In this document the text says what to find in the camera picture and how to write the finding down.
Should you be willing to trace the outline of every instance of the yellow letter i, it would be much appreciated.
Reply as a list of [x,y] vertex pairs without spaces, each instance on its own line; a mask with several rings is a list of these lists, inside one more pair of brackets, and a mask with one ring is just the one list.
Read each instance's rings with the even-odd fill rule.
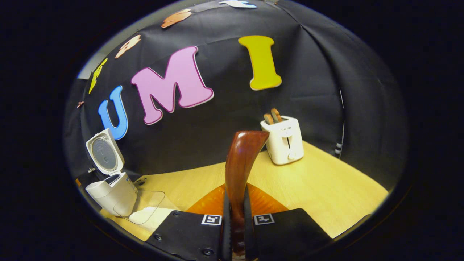
[[271,52],[274,40],[267,36],[249,35],[240,37],[238,42],[245,46],[250,53],[253,67],[253,79],[250,81],[251,89],[259,91],[280,86],[282,78],[276,73]]

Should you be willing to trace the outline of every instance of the wooden spatula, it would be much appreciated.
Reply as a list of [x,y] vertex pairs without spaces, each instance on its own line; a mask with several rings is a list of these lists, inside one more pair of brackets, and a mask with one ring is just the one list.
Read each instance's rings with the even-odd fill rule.
[[226,193],[231,206],[231,244],[236,255],[245,254],[245,186],[258,153],[269,132],[239,131],[229,148],[226,160]]

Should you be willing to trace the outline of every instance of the screw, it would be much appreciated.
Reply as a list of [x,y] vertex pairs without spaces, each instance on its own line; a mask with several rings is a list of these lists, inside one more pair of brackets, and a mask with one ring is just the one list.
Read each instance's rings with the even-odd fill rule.
[[214,251],[212,251],[211,249],[204,249],[203,254],[204,255],[212,255],[212,254],[214,254]]

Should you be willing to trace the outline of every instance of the letter m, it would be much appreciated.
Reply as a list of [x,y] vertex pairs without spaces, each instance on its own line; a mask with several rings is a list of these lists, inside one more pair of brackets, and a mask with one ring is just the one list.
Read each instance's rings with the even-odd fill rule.
[[205,86],[195,61],[196,46],[190,46],[171,55],[165,78],[150,68],[139,71],[132,77],[132,84],[137,86],[143,109],[144,122],[154,124],[163,118],[157,109],[155,99],[169,113],[174,112],[175,88],[179,89],[179,106],[191,108],[203,104],[214,97],[212,89]]

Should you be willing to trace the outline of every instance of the blue letter u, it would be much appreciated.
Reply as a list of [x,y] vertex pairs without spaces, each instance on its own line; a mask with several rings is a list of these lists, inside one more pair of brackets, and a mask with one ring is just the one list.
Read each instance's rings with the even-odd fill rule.
[[121,91],[122,86],[119,85],[110,94],[110,100],[112,100],[115,104],[116,113],[119,118],[119,125],[117,127],[113,126],[111,123],[110,115],[108,113],[108,100],[104,100],[98,108],[98,114],[100,114],[100,117],[102,118],[103,126],[105,129],[110,129],[111,134],[115,140],[124,137],[128,127],[126,111],[124,110],[124,105],[122,104]]

